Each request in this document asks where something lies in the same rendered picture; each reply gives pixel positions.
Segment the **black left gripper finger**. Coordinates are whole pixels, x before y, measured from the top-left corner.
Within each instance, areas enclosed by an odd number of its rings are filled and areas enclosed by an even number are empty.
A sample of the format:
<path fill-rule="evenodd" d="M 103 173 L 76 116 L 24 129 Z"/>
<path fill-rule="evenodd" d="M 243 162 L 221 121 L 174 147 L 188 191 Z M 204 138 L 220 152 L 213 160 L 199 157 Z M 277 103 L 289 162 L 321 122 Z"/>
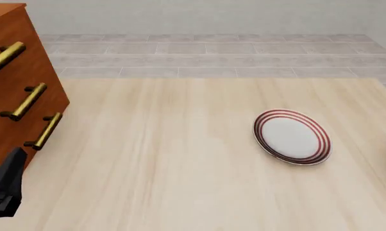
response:
<path fill-rule="evenodd" d="M 20 191 L 27 153 L 22 148 L 12 150 L 0 165 L 0 191 Z"/>

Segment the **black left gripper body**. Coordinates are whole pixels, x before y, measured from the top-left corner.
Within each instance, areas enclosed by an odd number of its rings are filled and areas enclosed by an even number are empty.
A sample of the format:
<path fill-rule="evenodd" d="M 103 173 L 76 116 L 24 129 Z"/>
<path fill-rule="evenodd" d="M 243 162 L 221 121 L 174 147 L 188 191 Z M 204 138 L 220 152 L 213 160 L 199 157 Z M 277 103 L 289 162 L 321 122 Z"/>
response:
<path fill-rule="evenodd" d="M 0 188 L 0 217 L 14 217 L 21 200 L 20 187 Z"/>

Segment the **wooden cabinet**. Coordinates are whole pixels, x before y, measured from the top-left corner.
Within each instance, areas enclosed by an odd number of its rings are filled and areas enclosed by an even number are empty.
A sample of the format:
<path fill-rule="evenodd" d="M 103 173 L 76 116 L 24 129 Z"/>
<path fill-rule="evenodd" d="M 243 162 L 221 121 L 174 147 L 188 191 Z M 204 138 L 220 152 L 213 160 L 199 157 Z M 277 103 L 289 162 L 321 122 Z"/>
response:
<path fill-rule="evenodd" d="M 0 165 L 15 148 L 22 148 L 31 160 L 38 152 L 24 147 L 35 141 L 47 121 L 69 105 L 69 99 L 28 16 L 24 3 L 0 3 L 0 47 L 22 42 L 26 50 L 0 70 L 0 112 L 14 111 L 29 95 L 24 88 L 47 85 L 46 91 L 20 121 L 0 117 Z"/>

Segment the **white plate with red rings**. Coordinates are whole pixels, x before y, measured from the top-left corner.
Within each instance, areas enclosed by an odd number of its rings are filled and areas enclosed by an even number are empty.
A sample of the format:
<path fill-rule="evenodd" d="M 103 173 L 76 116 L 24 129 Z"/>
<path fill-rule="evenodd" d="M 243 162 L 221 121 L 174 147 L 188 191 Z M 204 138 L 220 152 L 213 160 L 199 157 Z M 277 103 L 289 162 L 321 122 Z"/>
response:
<path fill-rule="evenodd" d="M 326 161 L 333 144 L 329 133 L 317 121 L 298 111 L 270 109 L 253 123 L 258 145 L 273 157 L 299 166 Z"/>

